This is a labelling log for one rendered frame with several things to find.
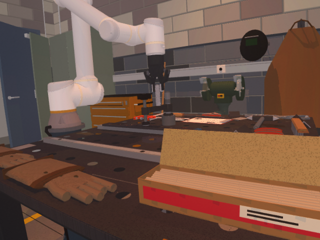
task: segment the electrical outlet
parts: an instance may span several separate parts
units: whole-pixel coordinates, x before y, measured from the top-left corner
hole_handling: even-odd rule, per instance
[[[216,73],[223,74],[226,72],[226,65],[217,65],[216,66]]]

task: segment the white cable duct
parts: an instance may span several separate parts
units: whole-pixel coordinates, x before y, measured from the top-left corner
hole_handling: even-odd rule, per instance
[[[71,11],[76,78],[48,84],[51,113],[72,112],[79,106],[102,101],[104,88],[94,75],[90,26],[109,42],[135,46],[145,43],[147,55],[165,54],[163,21],[147,18],[144,24],[132,26],[117,22],[92,7],[92,0],[54,0]]]

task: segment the tiled floor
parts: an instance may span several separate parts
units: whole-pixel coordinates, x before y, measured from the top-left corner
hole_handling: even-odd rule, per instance
[[[28,240],[63,240],[64,228],[44,216],[34,216],[36,212],[21,205]]]

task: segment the white robotic arm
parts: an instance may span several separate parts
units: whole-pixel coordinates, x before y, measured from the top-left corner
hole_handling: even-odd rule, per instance
[[[128,46],[145,43],[150,71],[147,76],[152,77],[153,82],[164,72],[165,34],[159,18],[147,18],[143,24],[132,26],[117,22],[92,7],[92,0],[54,1],[71,11],[76,78],[48,84],[51,113],[48,127],[52,133],[67,133],[83,128],[77,107],[97,104],[104,97],[104,88],[94,74],[90,26],[109,42]]]

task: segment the door handle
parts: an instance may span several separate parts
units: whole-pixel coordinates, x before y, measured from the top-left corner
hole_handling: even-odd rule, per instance
[[[11,99],[19,99],[20,97],[19,96],[8,96],[8,99],[11,100]]]

